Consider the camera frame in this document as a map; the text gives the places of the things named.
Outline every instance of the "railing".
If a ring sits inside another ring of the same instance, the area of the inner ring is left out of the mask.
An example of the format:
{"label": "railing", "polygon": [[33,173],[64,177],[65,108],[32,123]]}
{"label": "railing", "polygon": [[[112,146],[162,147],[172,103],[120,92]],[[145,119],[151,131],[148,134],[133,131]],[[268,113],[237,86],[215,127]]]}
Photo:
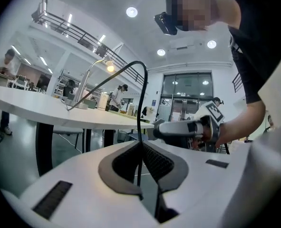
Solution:
{"label": "railing", "polygon": [[[114,51],[104,45],[102,42],[99,42],[95,37],[84,31],[83,29],[77,27],[74,24],[69,23],[68,21],[48,12],[40,12],[40,6],[36,12],[32,14],[33,21],[42,26],[50,28],[65,37],[73,38],[77,42],[92,52],[96,53],[102,58],[109,56],[113,61],[114,65],[118,69],[122,69],[127,62],[123,60],[119,55]],[[132,77],[135,82],[140,85],[144,84],[144,78],[132,67],[128,68],[125,73]]]}
{"label": "railing", "polygon": [[243,83],[242,83],[242,79],[241,79],[241,75],[238,73],[234,80],[232,81],[233,86],[234,86],[234,91],[238,92],[240,88],[242,88]]}

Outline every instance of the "sneaker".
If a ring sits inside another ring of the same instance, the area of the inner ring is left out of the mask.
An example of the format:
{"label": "sneaker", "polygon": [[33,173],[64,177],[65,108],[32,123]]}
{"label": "sneaker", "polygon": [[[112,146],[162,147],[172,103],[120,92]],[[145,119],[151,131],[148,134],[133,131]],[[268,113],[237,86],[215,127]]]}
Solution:
{"label": "sneaker", "polygon": [[7,135],[12,135],[12,130],[9,127],[4,127],[3,131]]}

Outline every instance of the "black shirt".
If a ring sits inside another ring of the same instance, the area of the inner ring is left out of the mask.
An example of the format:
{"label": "black shirt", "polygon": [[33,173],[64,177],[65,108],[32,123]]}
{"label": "black shirt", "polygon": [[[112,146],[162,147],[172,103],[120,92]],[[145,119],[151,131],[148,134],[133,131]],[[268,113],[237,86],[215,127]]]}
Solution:
{"label": "black shirt", "polygon": [[246,102],[260,101],[259,89],[281,60],[281,0],[236,0],[241,9],[239,30],[229,31],[242,50],[233,51]]}

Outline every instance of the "gray floor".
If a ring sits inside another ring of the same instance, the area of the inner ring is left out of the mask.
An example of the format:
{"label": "gray floor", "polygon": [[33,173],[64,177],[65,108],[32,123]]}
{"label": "gray floor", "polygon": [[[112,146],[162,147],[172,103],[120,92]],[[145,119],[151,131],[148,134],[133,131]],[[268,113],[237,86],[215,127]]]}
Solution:
{"label": "gray floor", "polygon": [[[12,136],[5,136],[0,143],[0,188],[5,189],[17,197],[39,178],[35,153],[36,123],[10,115]],[[75,145],[76,135],[63,135]],[[102,130],[92,131],[91,150],[103,147]],[[79,136],[78,149],[82,149],[82,136]],[[53,135],[52,162],[53,167],[67,159],[80,154],[70,143],[58,134]],[[155,211],[157,184],[151,175],[148,175],[145,166],[142,168],[141,188],[144,199],[143,205],[151,214]]]}

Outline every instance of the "glass wall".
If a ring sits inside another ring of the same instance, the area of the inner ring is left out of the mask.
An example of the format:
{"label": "glass wall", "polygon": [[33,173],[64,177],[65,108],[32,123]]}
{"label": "glass wall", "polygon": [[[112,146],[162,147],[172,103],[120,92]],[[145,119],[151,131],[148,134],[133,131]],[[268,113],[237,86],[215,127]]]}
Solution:
{"label": "glass wall", "polygon": [[212,99],[211,73],[166,75],[157,119],[190,120],[202,104]]}

